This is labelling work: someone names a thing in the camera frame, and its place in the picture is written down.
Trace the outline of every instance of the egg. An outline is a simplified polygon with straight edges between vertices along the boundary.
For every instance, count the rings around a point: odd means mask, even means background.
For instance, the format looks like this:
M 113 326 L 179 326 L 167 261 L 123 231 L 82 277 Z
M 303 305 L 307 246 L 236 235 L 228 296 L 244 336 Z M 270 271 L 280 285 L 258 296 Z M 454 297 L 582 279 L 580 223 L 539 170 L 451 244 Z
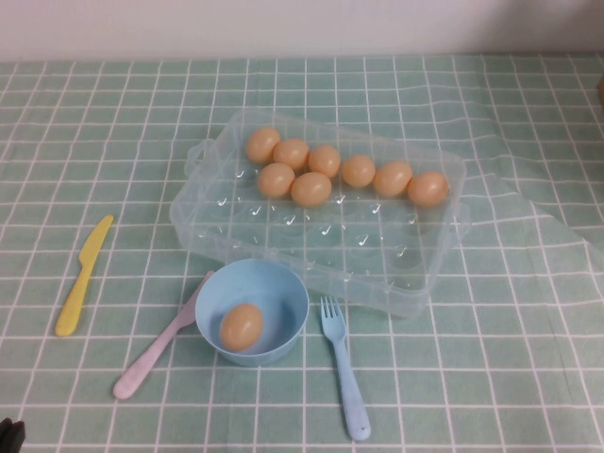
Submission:
M 409 199 L 417 206 L 431 208 L 441 204 L 449 192 L 445 175 L 427 172 L 414 176 L 409 183 Z
M 371 183 L 376 174 L 373 161 L 363 154 L 351 156 L 344 162 L 342 177 L 352 187 L 365 187 Z
M 294 170 L 289 165 L 271 163 L 258 175 L 258 190 L 269 198 L 279 198 L 289 193 L 294 179 Z
M 322 173 L 305 173 L 292 185 L 292 199 L 304 208 L 314 208 L 325 203 L 330 193 L 331 181 Z
M 407 162 L 388 162 L 376 171 L 374 189 L 381 196 L 401 195 L 407 189 L 412 176 L 413 170 Z
M 258 129 L 247 139 L 245 155 L 254 163 L 266 163 L 273 157 L 273 149 L 281 137 L 273 127 Z
M 302 170 L 309 158 L 309 146 L 300 139 L 288 139 L 279 142 L 273 151 L 275 162 L 285 163 L 297 172 Z
M 340 153 L 330 144 L 320 144 L 309 153 L 309 167 L 312 172 L 334 177 L 340 170 Z
M 229 311 L 220 325 L 220 343 L 231 351 L 254 344 L 262 334 L 262 312 L 252 304 L 241 304 Z

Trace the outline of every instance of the knife handle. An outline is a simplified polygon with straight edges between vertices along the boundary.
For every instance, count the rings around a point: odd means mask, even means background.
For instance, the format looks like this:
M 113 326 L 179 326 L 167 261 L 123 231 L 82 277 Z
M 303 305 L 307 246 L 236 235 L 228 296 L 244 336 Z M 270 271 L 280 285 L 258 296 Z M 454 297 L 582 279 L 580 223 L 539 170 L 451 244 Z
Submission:
M 88 280 L 91 278 L 92 268 L 92 265 L 82 267 L 79 276 L 77 276 L 74 287 L 69 293 L 63 309 L 60 311 L 59 319 L 55 325 L 55 333 L 58 337 L 69 337 L 76 331 L 77 321 L 82 312 L 84 296 L 86 295 Z

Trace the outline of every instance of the container handle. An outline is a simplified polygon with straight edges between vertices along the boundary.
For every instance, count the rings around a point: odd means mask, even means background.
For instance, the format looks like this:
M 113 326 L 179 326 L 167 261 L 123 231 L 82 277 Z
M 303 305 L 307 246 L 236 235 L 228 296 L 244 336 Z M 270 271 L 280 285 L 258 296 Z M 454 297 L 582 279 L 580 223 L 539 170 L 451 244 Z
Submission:
M 197 162 L 199 160 L 199 156 L 201 156 L 202 153 L 205 154 L 206 151 L 210 149 L 210 146 L 213 142 L 213 139 L 206 139 L 199 145 L 194 146 L 189 150 L 187 153 L 187 162 L 185 163 L 185 175 L 187 177 L 190 177 L 195 171 L 195 168 L 199 166 L 199 162 Z
M 472 219 L 470 217 L 470 207 L 465 203 L 460 203 L 457 213 L 453 217 L 453 231 L 451 231 L 451 248 L 457 247 L 466 233 L 472 228 Z

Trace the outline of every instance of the black object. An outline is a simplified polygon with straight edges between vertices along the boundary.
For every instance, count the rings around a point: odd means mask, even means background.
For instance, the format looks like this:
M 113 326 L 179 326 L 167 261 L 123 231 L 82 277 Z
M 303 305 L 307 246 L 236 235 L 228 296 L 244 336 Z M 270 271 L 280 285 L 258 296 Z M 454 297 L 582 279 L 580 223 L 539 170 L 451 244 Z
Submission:
M 0 453 L 18 453 L 25 441 L 25 423 L 5 418 L 0 422 Z

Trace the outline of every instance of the white wall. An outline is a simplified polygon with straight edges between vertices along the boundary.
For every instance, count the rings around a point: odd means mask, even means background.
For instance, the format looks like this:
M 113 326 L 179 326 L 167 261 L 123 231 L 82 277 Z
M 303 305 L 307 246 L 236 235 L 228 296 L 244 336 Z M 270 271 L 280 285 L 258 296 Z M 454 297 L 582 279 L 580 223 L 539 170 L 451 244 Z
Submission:
M 603 0 L 0 0 L 0 60 L 604 50 Z

